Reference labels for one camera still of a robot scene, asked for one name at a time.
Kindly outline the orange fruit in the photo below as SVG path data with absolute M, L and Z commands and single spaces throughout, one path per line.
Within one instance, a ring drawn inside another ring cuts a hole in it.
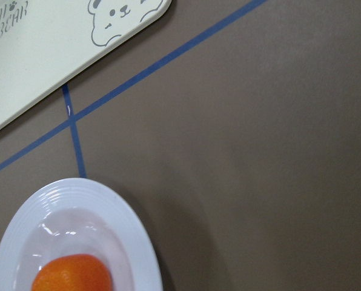
M 63 256 L 46 264 L 36 275 L 32 290 L 113 290 L 110 271 L 95 256 Z

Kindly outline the white round plate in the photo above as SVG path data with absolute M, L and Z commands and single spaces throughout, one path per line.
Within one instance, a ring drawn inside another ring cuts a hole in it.
M 47 263 L 82 253 L 107 266 L 115 290 L 163 288 L 153 245 L 129 204 L 99 182 L 67 178 L 32 194 L 7 226 L 0 290 L 30 290 Z

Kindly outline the cream bear tray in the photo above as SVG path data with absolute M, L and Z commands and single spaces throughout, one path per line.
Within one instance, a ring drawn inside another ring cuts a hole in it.
M 0 129 L 169 6 L 163 0 L 0 1 Z

